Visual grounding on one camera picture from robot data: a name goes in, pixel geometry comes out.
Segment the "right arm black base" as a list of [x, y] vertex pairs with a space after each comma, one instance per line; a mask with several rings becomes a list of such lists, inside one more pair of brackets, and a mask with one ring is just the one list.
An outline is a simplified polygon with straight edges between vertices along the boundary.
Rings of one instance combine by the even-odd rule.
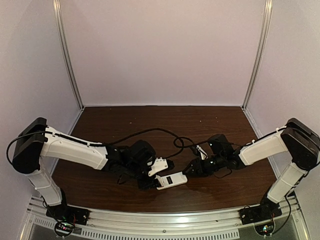
[[282, 215], [279, 203], [274, 203], [268, 199], [268, 191], [263, 195], [259, 205], [245, 206], [239, 211], [242, 225], [256, 224], [254, 230], [259, 236], [270, 237], [276, 230], [275, 217]]

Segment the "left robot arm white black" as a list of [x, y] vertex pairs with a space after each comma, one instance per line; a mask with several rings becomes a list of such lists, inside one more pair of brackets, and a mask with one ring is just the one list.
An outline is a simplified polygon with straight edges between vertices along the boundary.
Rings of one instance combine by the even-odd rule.
[[9, 162], [28, 177], [50, 207], [65, 204], [65, 197], [44, 169], [42, 157], [67, 160], [119, 176], [125, 174], [155, 187], [161, 186], [155, 174], [169, 166], [166, 159], [156, 158], [155, 150], [146, 141], [139, 140], [130, 147], [90, 142], [57, 131], [43, 117], [34, 120], [12, 143], [15, 149]]

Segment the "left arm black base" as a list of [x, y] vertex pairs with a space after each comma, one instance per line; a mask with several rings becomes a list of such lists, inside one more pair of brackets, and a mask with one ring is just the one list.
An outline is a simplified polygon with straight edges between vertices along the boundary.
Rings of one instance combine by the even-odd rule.
[[89, 219], [90, 210], [81, 207], [74, 207], [67, 204], [65, 192], [61, 189], [61, 203], [55, 206], [47, 204], [43, 199], [43, 206], [46, 208], [46, 216], [55, 220], [53, 230], [55, 234], [65, 239], [70, 236], [76, 228], [76, 224], [85, 226]]

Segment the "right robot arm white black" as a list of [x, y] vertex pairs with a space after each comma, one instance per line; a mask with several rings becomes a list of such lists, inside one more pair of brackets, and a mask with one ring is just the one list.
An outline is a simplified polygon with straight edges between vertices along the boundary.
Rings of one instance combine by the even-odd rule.
[[241, 170], [273, 155], [290, 154], [290, 164], [264, 194], [261, 206], [277, 205], [310, 170], [319, 165], [320, 137], [296, 118], [237, 149], [224, 134], [213, 135], [206, 142], [213, 155], [207, 159], [193, 159], [184, 169], [184, 175], [207, 177], [222, 168]]

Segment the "white remote control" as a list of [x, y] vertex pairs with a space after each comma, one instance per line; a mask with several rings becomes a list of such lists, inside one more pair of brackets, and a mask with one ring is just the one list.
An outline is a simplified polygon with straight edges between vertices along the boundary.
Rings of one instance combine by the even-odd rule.
[[164, 190], [176, 187], [179, 185], [186, 184], [188, 182], [187, 176], [184, 175], [182, 171], [165, 176], [156, 175], [156, 179], [160, 183], [160, 186], [156, 188], [157, 190]]

